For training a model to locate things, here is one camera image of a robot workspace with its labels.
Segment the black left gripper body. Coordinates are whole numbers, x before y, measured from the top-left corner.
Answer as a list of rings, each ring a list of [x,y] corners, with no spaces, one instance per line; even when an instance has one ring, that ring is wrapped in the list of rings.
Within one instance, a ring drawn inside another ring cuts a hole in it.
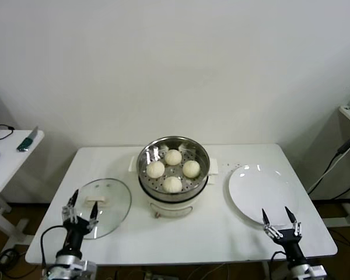
[[[62,254],[82,254],[81,245],[85,235],[90,233],[89,221],[76,217],[76,223],[67,219],[63,222],[67,234],[62,247]]]

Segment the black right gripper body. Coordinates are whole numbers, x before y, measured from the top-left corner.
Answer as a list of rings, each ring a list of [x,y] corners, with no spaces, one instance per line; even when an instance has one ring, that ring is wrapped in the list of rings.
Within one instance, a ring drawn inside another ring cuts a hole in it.
[[[299,242],[302,237],[295,236],[295,231],[293,229],[280,230],[279,233],[282,235],[282,237],[275,239],[275,244],[283,247],[288,264],[305,264],[306,258],[299,246]]]

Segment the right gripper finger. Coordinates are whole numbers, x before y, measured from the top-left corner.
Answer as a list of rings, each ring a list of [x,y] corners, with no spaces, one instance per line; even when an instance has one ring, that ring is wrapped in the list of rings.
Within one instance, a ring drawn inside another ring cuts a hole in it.
[[[270,221],[264,209],[262,209],[262,219],[263,228],[266,235],[268,235],[271,239],[281,239],[282,234],[270,224]]]
[[[301,222],[298,222],[294,213],[289,210],[289,208],[286,206],[285,211],[287,213],[287,216],[292,224],[292,228],[294,230],[295,236],[301,236],[302,235],[302,228],[301,228]]]

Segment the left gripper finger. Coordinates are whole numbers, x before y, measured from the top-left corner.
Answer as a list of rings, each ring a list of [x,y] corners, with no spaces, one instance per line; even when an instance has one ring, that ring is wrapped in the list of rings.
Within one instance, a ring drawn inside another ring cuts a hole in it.
[[[94,203],[92,211],[90,213],[89,225],[87,227],[89,230],[93,230],[93,228],[97,225],[97,223],[98,223],[98,221],[97,221],[98,213],[99,213],[98,202],[96,201]]]
[[[79,190],[75,190],[68,203],[62,207],[62,221],[69,221],[70,223],[77,223],[77,215],[75,213],[75,204],[78,198]]]

